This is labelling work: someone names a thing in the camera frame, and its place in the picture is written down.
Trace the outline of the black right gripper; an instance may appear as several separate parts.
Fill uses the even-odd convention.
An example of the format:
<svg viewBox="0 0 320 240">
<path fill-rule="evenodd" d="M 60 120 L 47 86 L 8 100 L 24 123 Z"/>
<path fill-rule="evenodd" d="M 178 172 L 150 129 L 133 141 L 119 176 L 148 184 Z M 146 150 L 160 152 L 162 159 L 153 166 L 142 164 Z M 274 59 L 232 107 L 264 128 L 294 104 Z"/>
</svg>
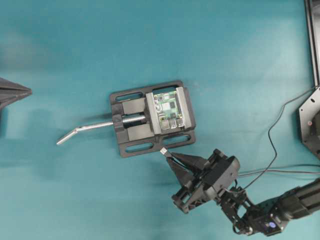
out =
<svg viewBox="0 0 320 240">
<path fill-rule="evenodd" d="M 218 149 L 209 158 L 172 152 L 166 161 L 181 185 L 172 196 L 173 203 L 185 214 L 208 201 L 218 203 L 240 169 L 235 156 Z"/>
</svg>

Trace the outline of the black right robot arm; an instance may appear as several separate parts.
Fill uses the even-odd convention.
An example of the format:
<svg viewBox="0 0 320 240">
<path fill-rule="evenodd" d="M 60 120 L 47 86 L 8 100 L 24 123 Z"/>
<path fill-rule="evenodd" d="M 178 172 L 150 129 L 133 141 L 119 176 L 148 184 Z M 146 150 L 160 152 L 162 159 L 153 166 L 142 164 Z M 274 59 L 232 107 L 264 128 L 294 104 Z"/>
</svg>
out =
<svg viewBox="0 0 320 240">
<path fill-rule="evenodd" d="M 320 180 L 293 188 L 284 194 L 253 204 L 241 187 L 231 186 L 237 180 L 240 163 L 218 149 L 205 159 L 199 156 L 160 151 L 176 175 L 181 189 L 172 196 L 183 213 L 209 201 L 215 201 L 232 223 L 238 235 L 281 233 L 288 222 L 311 215 L 320 209 Z"/>
</svg>

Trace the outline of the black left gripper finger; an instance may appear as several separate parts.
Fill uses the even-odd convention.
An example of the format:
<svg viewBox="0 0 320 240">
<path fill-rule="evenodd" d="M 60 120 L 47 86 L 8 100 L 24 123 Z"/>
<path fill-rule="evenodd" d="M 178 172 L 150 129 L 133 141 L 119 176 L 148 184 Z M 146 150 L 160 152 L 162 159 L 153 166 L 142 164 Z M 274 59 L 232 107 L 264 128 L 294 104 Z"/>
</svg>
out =
<svg viewBox="0 0 320 240">
<path fill-rule="evenodd" d="M 32 89 L 0 78 L 0 111 L 6 106 L 32 95 Z"/>
</svg>

